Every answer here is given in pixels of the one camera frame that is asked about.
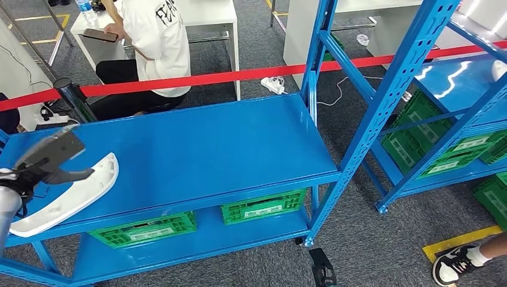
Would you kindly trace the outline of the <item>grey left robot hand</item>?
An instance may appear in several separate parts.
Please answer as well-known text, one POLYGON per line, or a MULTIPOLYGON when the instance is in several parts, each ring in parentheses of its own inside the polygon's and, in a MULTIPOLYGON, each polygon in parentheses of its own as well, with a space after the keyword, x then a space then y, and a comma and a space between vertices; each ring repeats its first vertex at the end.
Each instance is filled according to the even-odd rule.
POLYGON ((48 185, 59 185, 68 182, 76 182, 87 179, 95 172, 94 169, 88 168, 79 172, 67 172, 58 169, 42 179, 42 182, 48 185))

